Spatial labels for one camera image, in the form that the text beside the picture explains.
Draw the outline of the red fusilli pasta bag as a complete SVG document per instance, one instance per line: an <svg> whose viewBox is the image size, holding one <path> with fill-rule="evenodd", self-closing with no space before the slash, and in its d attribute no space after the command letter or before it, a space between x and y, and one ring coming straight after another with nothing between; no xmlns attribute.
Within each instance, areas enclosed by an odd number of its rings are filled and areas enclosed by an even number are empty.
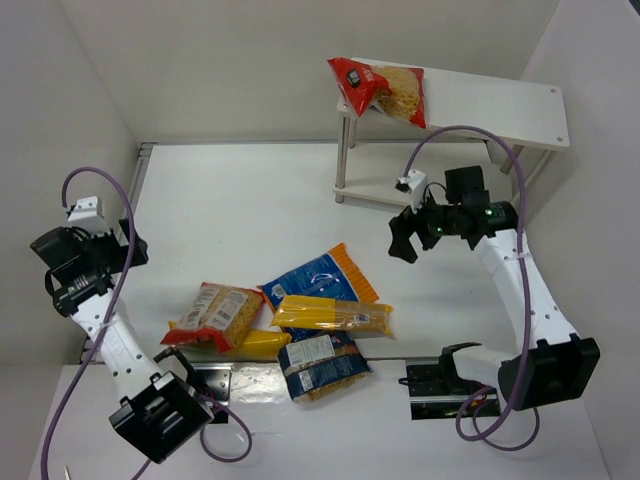
<svg viewBox="0 0 640 480"><path fill-rule="evenodd" d="M334 57L327 63L358 117L373 107L395 120L427 128L423 69L372 65L346 57Z"/></svg>

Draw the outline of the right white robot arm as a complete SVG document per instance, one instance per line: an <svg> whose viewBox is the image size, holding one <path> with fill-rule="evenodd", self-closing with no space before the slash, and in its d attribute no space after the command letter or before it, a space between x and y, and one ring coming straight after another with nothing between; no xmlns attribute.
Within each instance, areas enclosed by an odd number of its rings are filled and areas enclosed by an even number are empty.
<svg viewBox="0 0 640 480"><path fill-rule="evenodd" d="M448 170L438 204L431 181L415 169L398 180L410 193L404 217L424 250L445 236L468 242L495 284L516 336L517 354L469 342L443 349L439 362L452 378L499 391L516 411L582 396L600 359L593 338L581 337L561 312L529 249L518 214L493 202L477 166Z"/></svg>

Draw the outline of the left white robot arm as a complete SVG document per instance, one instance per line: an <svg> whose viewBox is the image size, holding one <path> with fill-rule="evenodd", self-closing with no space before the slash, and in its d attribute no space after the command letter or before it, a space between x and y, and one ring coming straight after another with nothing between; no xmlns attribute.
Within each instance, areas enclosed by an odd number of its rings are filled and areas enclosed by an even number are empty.
<svg viewBox="0 0 640 480"><path fill-rule="evenodd" d="M130 218L119 224L125 245L107 225L99 198L83 198L68 208L65 226L31 248L48 268L45 289L54 309L84 330L111 372L120 403L111 426L160 464L214 419L213 391L178 349L149 357L138 344L118 294L126 271L147 263L147 244Z"/></svg>

